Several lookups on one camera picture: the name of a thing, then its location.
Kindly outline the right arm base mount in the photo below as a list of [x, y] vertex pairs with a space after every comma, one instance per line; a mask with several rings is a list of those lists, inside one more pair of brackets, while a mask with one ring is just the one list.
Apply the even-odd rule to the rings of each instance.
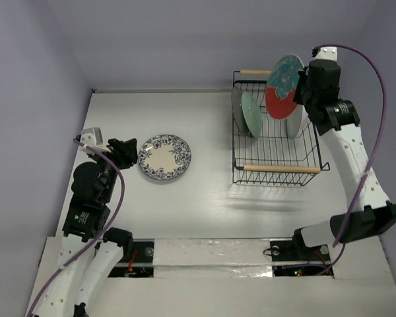
[[296, 229], [288, 240], [271, 240], [263, 255], [273, 261], [275, 277], [334, 276], [330, 268], [331, 257], [327, 245], [308, 247], [304, 244], [301, 229]]

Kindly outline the black wire dish rack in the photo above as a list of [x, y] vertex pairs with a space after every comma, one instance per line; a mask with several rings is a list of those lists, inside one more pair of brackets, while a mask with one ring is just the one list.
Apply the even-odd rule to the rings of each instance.
[[243, 136], [232, 119], [232, 182], [237, 185], [302, 187], [331, 169], [323, 160], [316, 128], [306, 118], [289, 139], [286, 122], [273, 119], [265, 105], [268, 71], [234, 71], [232, 86], [250, 93], [262, 113], [261, 136]]

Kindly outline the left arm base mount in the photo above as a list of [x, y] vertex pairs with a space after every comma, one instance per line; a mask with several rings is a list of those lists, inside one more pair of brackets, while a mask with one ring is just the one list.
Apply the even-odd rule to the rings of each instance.
[[108, 277], [149, 278], [154, 276], [154, 240], [135, 240], [131, 232], [110, 228], [104, 242], [116, 242], [123, 249], [123, 256], [110, 271]]

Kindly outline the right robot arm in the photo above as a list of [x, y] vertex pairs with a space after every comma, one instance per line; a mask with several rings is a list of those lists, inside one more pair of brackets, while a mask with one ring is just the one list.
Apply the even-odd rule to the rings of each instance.
[[372, 168], [356, 108], [338, 97], [339, 64], [315, 59], [298, 74], [294, 99], [304, 106], [334, 159], [348, 208], [328, 221], [294, 231], [290, 250], [296, 258], [305, 259], [317, 246], [347, 244], [385, 233], [396, 223], [396, 203], [390, 201]]

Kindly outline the white bowl plate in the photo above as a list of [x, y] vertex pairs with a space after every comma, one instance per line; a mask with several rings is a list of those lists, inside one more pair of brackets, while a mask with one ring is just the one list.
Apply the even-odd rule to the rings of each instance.
[[295, 139], [303, 124], [306, 122], [307, 114], [302, 105], [297, 105], [293, 112], [286, 118], [286, 135], [289, 139]]

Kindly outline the red and teal plate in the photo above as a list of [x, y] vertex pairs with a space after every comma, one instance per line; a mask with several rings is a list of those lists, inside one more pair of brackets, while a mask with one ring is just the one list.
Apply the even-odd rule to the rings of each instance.
[[297, 55], [286, 55], [271, 69], [265, 87], [265, 103], [272, 118], [283, 120], [295, 111], [298, 72], [303, 68], [304, 64]]

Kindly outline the blue floral plate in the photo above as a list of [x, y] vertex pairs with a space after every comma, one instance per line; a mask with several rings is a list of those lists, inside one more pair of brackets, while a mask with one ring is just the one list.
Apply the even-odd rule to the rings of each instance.
[[185, 140], [177, 135], [160, 134], [143, 143], [138, 152], [138, 165], [149, 178], [169, 181], [186, 172], [191, 158], [191, 148]]

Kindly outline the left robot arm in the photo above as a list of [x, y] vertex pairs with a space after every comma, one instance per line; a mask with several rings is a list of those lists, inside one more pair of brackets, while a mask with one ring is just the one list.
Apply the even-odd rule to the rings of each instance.
[[137, 163], [137, 140], [110, 139], [104, 146], [84, 133], [73, 141], [91, 160], [73, 171], [57, 266], [28, 316], [88, 316], [115, 264], [133, 253], [132, 233], [113, 227], [119, 211], [110, 211], [107, 204], [116, 181], [124, 181], [122, 170]]

